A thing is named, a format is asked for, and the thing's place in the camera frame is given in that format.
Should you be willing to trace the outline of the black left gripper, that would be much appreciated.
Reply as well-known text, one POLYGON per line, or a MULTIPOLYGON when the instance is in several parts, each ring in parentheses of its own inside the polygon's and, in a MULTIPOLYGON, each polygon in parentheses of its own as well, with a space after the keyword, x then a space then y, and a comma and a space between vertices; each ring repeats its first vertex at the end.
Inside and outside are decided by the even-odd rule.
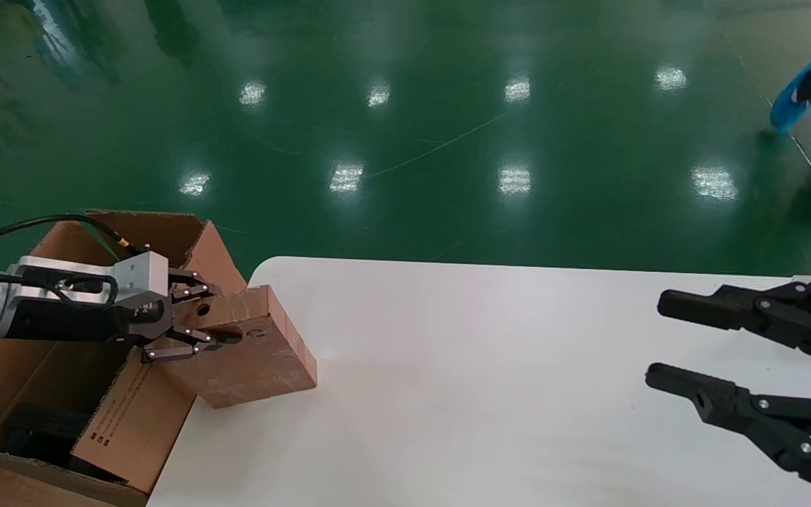
POLYGON ((142 347, 144 363, 180 361, 206 351, 221 349, 227 334, 188 327, 172 327, 172 303, 193 301, 222 294, 196 270, 168 269, 170 298, 135 308, 109 308, 81 304, 77 307, 59 299, 19 298, 3 320, 0 339, 49 342, 133 344, 142 347))

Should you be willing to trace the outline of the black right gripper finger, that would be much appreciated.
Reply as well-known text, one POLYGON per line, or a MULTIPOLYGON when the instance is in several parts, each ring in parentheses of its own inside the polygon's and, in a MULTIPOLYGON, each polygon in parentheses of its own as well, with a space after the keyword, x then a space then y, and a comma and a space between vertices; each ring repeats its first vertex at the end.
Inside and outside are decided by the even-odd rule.
POLYGON ((711 295, 668 289, 660 295, 657 311, 717 330, 746 330, 811 356, 811 282, 760 291, 724 284, 711 295))
POLYGON ((746 437, 780 469, 811 484, 811 399, 753 394, 736 383, 663 363, 649 365, 645 383, 688 399, 702 423, 746 437))

